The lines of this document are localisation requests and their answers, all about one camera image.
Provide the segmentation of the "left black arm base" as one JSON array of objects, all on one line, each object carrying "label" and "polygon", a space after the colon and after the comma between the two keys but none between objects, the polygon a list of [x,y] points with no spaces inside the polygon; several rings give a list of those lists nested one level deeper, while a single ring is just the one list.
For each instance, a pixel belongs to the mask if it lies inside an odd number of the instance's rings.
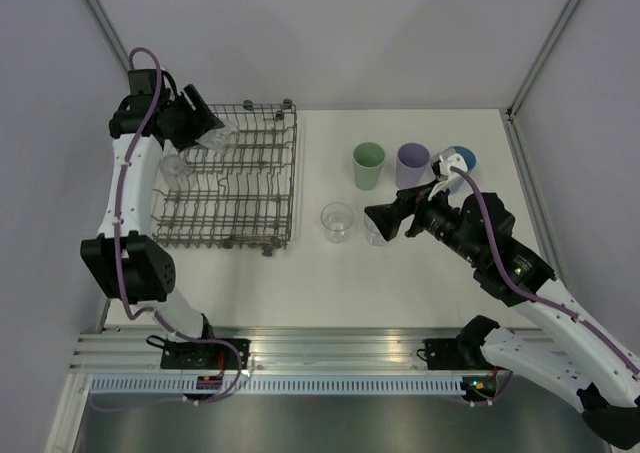
[{"label": "left black arm base", "polygon": [[251,341],[247,338],[221,338],[218,343],[162,341],[160,368],[165,370],[244,370],[250,358]]}]

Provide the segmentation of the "purple plastic cup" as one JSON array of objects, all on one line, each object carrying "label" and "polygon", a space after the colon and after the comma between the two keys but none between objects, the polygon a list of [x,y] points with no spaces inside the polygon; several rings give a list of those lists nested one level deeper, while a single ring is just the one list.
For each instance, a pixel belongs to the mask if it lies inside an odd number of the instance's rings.
[{"label": "purple plastic cup", "polygon": [[430,161],[429,150],[420,143],[403,144],[397,151],[395,183],[398,189],[417,186]]}]

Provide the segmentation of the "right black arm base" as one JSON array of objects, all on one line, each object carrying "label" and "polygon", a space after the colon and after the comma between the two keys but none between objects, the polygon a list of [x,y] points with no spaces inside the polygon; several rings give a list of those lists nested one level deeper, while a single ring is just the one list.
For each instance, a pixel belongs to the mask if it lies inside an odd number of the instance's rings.
[{"label": "right black arm base", "polygon": [[423,341],[427,367],[432,371],[464,371],[477,366],[473,355],[455,338],[427,338]]}]

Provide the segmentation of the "blue plastic cup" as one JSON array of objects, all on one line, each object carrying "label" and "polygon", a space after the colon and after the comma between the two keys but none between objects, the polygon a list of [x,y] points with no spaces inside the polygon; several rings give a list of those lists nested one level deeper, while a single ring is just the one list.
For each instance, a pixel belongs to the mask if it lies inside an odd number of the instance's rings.
[{"label": "blue plastic cup", "polygon": [[[477,159],[475,154],[468,148],[461,146],[461,145],[452,145],[449,146],[446,150],[445,153],[447,155],[456,153],[459,154],[467,167],[467,173],[471,174],[472,170],[474,169],[474,167],[476,166],[477,163]],[[465,181],[463,178],[459,177],[456,179],[455,182],[453,182],[450,187],[449,187],[449,191],[451,194],[455,194],[463,185],[465,184]]]}]

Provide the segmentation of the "clear glass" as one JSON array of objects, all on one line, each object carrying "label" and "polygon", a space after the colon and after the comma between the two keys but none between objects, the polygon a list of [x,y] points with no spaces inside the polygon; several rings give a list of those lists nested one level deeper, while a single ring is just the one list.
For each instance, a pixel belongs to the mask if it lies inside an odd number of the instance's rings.
[{"label": "clear glass", "polygon": [[182,191],[189,188],[193,171],[181,156],[176,154],[165,156],[160,160],[158,168],[170,191]]},{"label": "clear glass", "polygon": [[211,129],[196,140],[196,143],[213,151],[216,155],[225,156],[235,148],[239,129],[234,123],[225,123],[222,127]]},{"label": "clear glass", "polygon": [[346,242],[354,224],[354,213],[349,205],[342,202],[327,204],[320,213],[325,238],[333,243]]},{"label": "clear glass", "polygon": [[367,214],[364,215],[364,237],[370,245],[375,247],[382,247],[387,244],[378,227]]}]

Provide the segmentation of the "green plastic cup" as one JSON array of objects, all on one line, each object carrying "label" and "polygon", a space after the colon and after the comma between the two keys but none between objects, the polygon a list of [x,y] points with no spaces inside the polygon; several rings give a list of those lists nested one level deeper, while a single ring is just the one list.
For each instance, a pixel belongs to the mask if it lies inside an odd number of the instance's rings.
[{"label": "green plastic cup", "polygon": [[365,142],[355,147],[352,160],[358,189],[370,191],[376,187],[385,159],[385,150],[377,143]]}]

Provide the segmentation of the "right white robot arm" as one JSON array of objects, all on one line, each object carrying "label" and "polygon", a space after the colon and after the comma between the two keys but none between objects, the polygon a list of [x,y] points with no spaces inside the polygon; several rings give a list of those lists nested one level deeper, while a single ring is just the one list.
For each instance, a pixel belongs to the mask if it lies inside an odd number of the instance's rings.
[{"label": "right white robot arm", "polygon": [[568,291],[537,253],[516,240],[515,218],[495,193],[474,191],[459,208],[434,184],[400,190],[389,204],[364,213],[390,241],[404,219],[405,235],[428,233],[468,262],[473,278],[494,299],[542,329],[565,352],[559,358],[497,322],[478,315],[459,333],[459,361],[506,368],[571,405],[606,443],[639,444],[639,357],[616,340]]}]

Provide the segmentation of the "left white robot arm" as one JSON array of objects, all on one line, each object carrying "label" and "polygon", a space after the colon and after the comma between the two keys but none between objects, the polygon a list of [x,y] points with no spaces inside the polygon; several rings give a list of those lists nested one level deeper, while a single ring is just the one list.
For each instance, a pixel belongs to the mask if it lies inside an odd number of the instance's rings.
[{"label": "left white robot arm", "polygon": [[152,199],[165,144],[183,151],[224,123],[194,85],[179,90],[160,68],[132,69],[128,82],[130,92],[109,122],[114,167],[106,212],[97,235],[82,241],[80,255],[130,320],[151,316],[173,342],[186,342],[188,362],[206,369],[218,357],[213,329],[178,292],[174,260],[152,237]]}]

